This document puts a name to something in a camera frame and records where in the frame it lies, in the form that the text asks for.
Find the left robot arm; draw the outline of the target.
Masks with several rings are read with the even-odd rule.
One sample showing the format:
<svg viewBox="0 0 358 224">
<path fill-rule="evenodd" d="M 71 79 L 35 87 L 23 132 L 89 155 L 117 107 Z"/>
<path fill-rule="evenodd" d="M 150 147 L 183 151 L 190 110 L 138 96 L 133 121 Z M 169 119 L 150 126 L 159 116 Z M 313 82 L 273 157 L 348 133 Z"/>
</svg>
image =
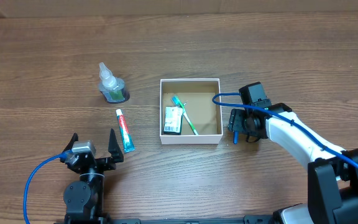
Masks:
<svg viewBox="0 0 358 224">
<path fill-rule="evenodd" d="M 63 150 L 60 162 L 80 175 L 79 180 L 66 187 L 63 200 L 66 205 L 65 223 L 112 223 L 111 216 L 103 211 L 104 173 L 116 169 L 124 161 L 114 130 L 110 130 L 109 157 L 95 157 L 92 141 L 80 141 L 75 133 Z"/>
</svg>

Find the dental floss pack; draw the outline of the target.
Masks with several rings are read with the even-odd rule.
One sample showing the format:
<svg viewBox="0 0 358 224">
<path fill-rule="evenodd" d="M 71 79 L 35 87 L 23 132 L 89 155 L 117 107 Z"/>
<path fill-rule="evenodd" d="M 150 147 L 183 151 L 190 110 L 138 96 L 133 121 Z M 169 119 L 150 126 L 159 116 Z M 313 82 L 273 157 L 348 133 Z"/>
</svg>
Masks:
<svg viewBox="0 0 358 224">
<path fill-rule="evenodd" d="M 183 120 L 183 109 L 181 107 L 166 107 L 163 133 L 180 135 Z"/>
</svg>

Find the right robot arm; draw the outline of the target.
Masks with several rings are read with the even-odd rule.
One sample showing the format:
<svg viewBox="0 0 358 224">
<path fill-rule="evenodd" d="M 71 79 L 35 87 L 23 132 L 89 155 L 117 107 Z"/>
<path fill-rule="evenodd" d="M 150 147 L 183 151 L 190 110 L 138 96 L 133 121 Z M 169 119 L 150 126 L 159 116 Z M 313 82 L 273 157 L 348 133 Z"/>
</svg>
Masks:
<svg viewBox="0 0 358 224">
<path fill-rule="evenodd" d="M 308 201 L 275 212 L 273 223 L 358 223 L 358 149 L 337 146 L 285 104 L 232 105 L 231 129 L 277 143 L 308 173 Z"/>
</svg>

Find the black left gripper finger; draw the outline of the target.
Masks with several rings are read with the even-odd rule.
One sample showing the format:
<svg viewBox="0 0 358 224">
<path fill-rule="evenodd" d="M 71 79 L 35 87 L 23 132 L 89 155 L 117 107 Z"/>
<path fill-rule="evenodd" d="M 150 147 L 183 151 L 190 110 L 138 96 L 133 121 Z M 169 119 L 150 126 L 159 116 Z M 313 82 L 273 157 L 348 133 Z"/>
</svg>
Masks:
<svg viewBox="0 0 358 224">
<path fill-rule="evenodd" d="M 74 133 L 71 137 L 71 140 L 69 141 L 69 143 L 67 144 L 67 146 L 64 148 L 64 150 L 62 151 L 62 153 L 65 153 L 66 151 L 70 151 L 72 150 L 72 147 L 74 145 L 75 142 L 78 141 L 78 135 L 77 133 Z"/>
<path fill-rule="evenodd" d="M 124 161 L 124 155 L 117 142 L 117 137 L 113 129 L 110 130 L 108 152 L 111 154 L 113 163 L 120 163 Z"/>
</svg>

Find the red green toothpaste tube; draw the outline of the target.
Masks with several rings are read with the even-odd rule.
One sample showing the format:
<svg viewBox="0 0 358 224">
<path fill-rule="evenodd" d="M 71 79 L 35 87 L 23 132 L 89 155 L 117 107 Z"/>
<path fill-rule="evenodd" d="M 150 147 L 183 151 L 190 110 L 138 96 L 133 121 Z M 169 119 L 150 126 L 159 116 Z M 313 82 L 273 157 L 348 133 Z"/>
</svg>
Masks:
<svg viewBox="0 0 358 224">
<path fill-rule="evenodd" d="M 135 151 L 135 146 L 132 142 L 131 135 L 129 134 L 129 131 L 127 128 L 126 120 L 125 120 L 125 117 L 124 117 L 121 109 L 116 110 L 116 116 L 117 116 L 120 132 L 121 132 L 121 136 L 122 136 L 124 152 L 128 153 L 128 152 Z"/>
</svg>

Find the blue disposable razor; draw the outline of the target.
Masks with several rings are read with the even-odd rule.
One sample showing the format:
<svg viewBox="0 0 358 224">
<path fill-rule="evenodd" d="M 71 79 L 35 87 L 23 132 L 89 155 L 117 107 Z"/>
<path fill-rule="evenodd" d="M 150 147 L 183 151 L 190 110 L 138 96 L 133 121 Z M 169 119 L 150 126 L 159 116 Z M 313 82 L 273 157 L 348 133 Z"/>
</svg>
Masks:
<svg viewBox="0 0 358 224">
<path fill-rule="evenodd" d="M 233 137 L 233 143 L 237 144 L 239 138 L 239 133 L 237 131 L 234 131 L 234 137 Z"/>
</svg>

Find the white cardboard box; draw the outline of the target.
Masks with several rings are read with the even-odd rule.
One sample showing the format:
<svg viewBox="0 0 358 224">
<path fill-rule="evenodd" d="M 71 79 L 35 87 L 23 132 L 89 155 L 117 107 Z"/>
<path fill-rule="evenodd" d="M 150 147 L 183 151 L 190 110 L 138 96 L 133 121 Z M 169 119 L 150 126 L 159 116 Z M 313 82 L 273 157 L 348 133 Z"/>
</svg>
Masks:
<svg viewBox="0 0 358 224">
<path fill-rule="evenodd" d="M 159 135 L 162 144 L 219 144 L 223 136 L 222 109 L 212 102 L 221 92 L 218 78 L 173 78 L 160 81 Z M 177 96 L 198 134 L 194 134 L 186 119 L 181 134 L 165 134 L 165 108 L 174 107 Z"/>
</svg>

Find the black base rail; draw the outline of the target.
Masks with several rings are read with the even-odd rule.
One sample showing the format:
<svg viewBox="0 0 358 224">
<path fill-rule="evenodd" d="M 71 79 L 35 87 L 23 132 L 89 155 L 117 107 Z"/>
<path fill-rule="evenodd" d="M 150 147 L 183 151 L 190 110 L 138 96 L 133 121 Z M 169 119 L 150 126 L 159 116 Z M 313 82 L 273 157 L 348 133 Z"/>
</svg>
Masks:
<svg viewBox="0 0 358 224">
<path fill-rule="evenodd" d="M 140 220 L 138 218 L 112 219 L 110 224 L 274 224 L 272 215 L 246 215 L 239 218 L 187 218 Z"/>
</svg>

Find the green white toothbrush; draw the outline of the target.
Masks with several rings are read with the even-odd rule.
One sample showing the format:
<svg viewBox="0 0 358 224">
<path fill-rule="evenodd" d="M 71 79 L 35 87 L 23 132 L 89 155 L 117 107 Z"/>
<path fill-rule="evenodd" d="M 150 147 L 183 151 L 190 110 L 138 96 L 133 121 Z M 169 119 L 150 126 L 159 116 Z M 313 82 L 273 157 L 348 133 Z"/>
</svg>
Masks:
<svg viewBox="0 0 358 224">
<path fill-rule="evenodd" d="M 191 128 L 192 132 L 194 133 L 194 135 L 198 135 L 197 130 L 195 129 L 193 123 L 191 122 L 191 120 L 188 117 L 188 114 L 187 114 L 186 109 L 185 109 L 185 105 L 180 101 L 179 97 L 174 95 L 172 97 L 172 101 L 175 104 L 175 106 L 179 106 L 183 110 L 183 116 L 185 117 L 186 121 L 190 125 L 190 128 Z"/>
</svg>

